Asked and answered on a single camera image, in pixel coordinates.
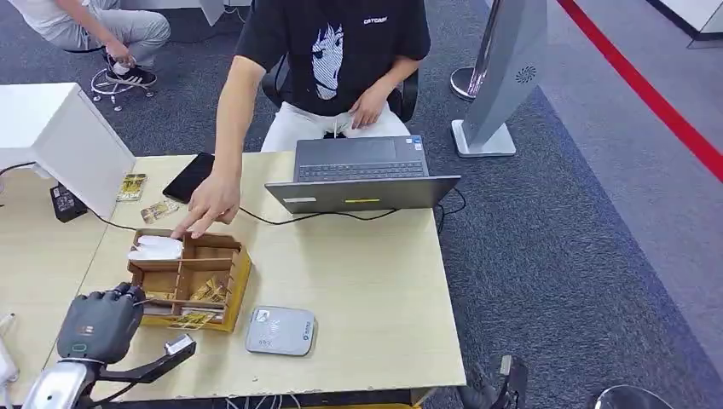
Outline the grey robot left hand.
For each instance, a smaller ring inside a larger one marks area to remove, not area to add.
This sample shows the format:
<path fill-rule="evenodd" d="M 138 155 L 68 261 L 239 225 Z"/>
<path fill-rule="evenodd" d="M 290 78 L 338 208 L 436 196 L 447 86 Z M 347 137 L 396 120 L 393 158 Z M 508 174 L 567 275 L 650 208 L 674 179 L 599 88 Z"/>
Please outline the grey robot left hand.
<path fill-rule="evenodd" d="M 111 290 L 78 295 L 62 322 L 57 354 L 109 365 L 121 361 L 141 324 L 145 300 L 142 288 L 127 282 Z"/>

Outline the person's right hand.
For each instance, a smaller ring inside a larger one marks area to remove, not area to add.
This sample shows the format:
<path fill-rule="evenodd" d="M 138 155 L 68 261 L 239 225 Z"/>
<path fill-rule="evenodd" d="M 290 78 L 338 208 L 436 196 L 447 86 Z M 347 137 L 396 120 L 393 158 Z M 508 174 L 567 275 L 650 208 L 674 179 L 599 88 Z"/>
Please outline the person's right hand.
<path fill-rule="evenodd" d="M 213 170 L 194 190 L 188 213 L 171 233 L 180 239 L 204 234 L 214 222 L 230 224 L 240 209 L 240 173 Z"/>

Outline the person's left hand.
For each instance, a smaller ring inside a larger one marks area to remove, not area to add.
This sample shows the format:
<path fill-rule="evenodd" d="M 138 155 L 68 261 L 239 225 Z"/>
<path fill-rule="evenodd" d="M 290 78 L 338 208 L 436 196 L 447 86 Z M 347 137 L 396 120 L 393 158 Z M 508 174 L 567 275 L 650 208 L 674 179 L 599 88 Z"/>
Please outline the person's left hand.
<path fill-rule="evenodd" d="M 350 109 L 353 130 L 375 124 L 387 102 L 391 87 L 374 84 L 364 91 Z"/>

